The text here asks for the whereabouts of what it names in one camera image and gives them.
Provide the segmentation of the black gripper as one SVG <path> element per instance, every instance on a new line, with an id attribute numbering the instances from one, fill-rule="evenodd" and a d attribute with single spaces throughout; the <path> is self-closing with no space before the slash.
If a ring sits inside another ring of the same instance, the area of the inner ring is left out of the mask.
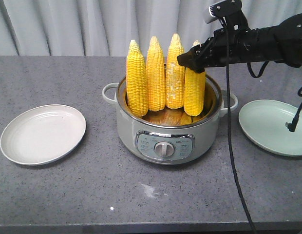
<path id="1" fill-rule="evenodd" d="M 226 64 L 258 62 L 258 30 L 214 31 L 214 36 L 204 43 L 196 40 L 190 50 L 177 57 L 178 64 L 202 73 L 208 67 L 224 67 Z"/>

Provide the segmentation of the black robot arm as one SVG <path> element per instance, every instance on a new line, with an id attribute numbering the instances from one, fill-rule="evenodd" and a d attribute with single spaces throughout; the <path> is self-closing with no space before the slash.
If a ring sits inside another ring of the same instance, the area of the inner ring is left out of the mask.
<path id="1" fill-rule="evenodd" d="M 180 66 L 201 73 L 227 64 L 274 61 L 302 66 L 302 13 L 276 26 L 250 29 L 241 11 L 221 19 L 223 27 L 205 43 L 177 57 Z"/>

